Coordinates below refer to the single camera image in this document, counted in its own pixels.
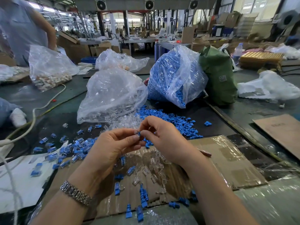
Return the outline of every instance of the bag of beige parts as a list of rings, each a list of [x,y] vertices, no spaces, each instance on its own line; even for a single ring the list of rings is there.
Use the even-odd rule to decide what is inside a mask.
[[[30,78],[41,91],[57,87],[79,72],[68,56],[38,45],[30,46],[29,67]]]
[[[120,68],[134,73],[144,68],[149,59],[149,57],[134,59],[126,54],[118,54],[112,49],[107,49],[97,58],[96,69],[106,70],[111,68]]]

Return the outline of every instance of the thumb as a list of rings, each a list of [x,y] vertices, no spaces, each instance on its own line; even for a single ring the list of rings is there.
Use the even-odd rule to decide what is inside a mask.
[[[137,143],[139,140],[140,140],[139,135],[133,135],[133,136],[128,136],[122,140],[119,140],[118,144],[121,149],[124,149],[126,147],[132,146],[133,144]]]
[[[158,143],[159,137],[155,136],[152,132],[148,130],[142,130],[140,132],[141,136],[146,137],[147,140],[150,140],[154,145]]]

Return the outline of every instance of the bag of blue plastic parts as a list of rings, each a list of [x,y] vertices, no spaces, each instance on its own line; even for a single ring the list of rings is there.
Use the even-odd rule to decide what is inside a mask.
[[[198,63],[199,55],[181,45],[163,54],[150,70],[148,99],[170,101],[185,108],[197,98],[208,81]]]

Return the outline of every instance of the water bottle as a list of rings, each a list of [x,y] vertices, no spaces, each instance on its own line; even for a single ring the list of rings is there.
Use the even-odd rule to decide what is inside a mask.
[[[238,62],[240,60],[240,57],[242,56],[242,52],[243,52],[243,43],[239,43],[238,46],[235,48],[234,53],[233,53],[233,61],[234,64],[237,66]]]

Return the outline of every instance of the person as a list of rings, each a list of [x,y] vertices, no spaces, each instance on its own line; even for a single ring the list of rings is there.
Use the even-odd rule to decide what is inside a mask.
[[[69,183],[93,196],[100,182],[112,171],[124,153],[138,150],[151,140],[169,161],[180,165],[192,181],[206,225],[258,225],[239,198],[227,187],[216,168],[174,127],[155,116],[146,117],[135,135],[134,129],[102,133],[90,152],[68,178]],[[88,207],[62,191],[49,201],[32,225],[81,224]]]
[[[30,45],[54,50],[56,30],[27,1],[1,0],[0,45],[18,66],[28,66]]]

